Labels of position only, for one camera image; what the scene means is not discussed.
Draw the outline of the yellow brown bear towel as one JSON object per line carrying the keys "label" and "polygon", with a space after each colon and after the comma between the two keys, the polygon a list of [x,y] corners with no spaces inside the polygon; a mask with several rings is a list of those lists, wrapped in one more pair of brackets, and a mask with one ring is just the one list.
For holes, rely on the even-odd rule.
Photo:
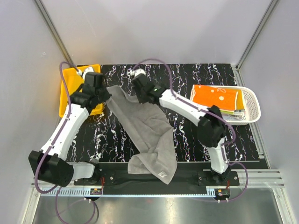
{"label": "yellow brown bear towel", "polygon": [[237,92],[236,110],[244,110],[245,109],[245,100],[243,97],[242,90],[236,89],[236,92]]}

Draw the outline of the grey cloth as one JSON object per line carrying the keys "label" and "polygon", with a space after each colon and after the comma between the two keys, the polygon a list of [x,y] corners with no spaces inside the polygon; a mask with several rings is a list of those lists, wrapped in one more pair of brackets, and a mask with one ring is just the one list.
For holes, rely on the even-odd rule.
{"label": "grey cloth", "polygon": [[154,104],[139,103],[121,87],[108,87],[106,105],[139,151],[128,162],[128,173],[152,174],[169,184],[177,170],[173,127],[164,112]]}

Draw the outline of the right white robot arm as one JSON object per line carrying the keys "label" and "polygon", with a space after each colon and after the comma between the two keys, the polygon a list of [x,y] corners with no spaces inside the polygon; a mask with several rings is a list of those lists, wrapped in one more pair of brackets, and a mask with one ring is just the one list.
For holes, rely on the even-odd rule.
{"label": "right white robot arm", "polygon": [[207,107],[197,104],[170,88],[153,84],[143,69],[131,71],[130,77],[140,103],[152,103],[172,110],[197,127],[198,139],[207,147],[211,161],[211,174],[206,180],[217,185],[227,182],[230,167],[224,155],[226,127],[219,108],[214,105]]}

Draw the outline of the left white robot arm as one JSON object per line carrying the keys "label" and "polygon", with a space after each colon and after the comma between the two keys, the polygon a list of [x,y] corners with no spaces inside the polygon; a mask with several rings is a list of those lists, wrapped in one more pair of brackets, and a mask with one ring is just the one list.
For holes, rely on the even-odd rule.
{"label": "left white robot arm", "polygon": [[85,179],[95,185],[101,173],[91,162],[66,162],[68,150],[78,130],[92,110],[111,97],[105,75],[98,72],[84,74],[84,82],[69,96],[66,113],[56,130],[39,151],[28,156],[35,174],[35,185],[44,181],[66,187],[71,181]]}

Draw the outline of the cream orange fox towel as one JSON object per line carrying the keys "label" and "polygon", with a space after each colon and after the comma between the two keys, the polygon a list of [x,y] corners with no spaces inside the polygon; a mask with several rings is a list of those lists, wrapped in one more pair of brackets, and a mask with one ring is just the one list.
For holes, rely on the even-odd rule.
{"label": "cream orange fox towel", "polygon": [[237,110],[240,91],[208,85],[193,85],[190,100],[207,107],[217,106],[220,110]]}

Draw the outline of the blue white patterned towel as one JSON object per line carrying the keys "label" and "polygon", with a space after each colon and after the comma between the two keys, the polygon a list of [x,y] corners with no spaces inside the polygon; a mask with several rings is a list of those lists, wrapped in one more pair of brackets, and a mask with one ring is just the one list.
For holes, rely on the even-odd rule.
{"label": "blue white patterned towel", "polygon": [[235,110],[235,111],[228,111],[228,110],[220,110],[222,117],[228,120],[241,120],[245,115],[245,110]]}

